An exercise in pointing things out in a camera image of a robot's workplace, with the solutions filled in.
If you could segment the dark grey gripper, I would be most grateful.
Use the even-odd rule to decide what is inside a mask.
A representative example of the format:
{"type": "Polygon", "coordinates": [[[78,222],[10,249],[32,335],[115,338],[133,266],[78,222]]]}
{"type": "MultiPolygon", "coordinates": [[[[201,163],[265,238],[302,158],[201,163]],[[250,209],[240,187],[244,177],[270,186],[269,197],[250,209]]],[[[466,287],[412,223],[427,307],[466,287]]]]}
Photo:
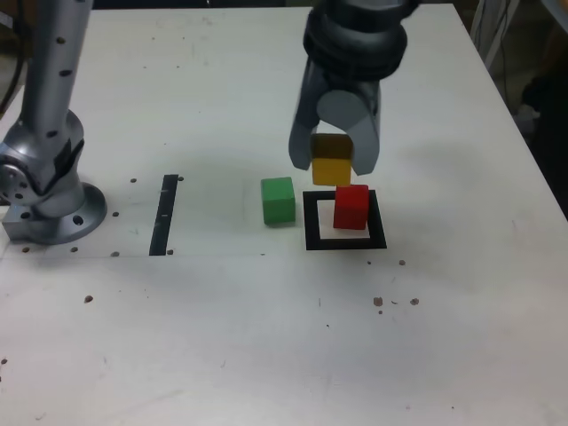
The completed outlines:
{"type": "Polygon", "coordinates": [[[380,113],[379,82],[323,76],[323,70],[307,60],[288,141],[292,164],[300,170],[310,168],[312,133],[321,119],[351,139],[351,166],[355,173],[372,173],[380,153],[380,113]],[[327,86],[331,91],[325,93],[327,86]]]}

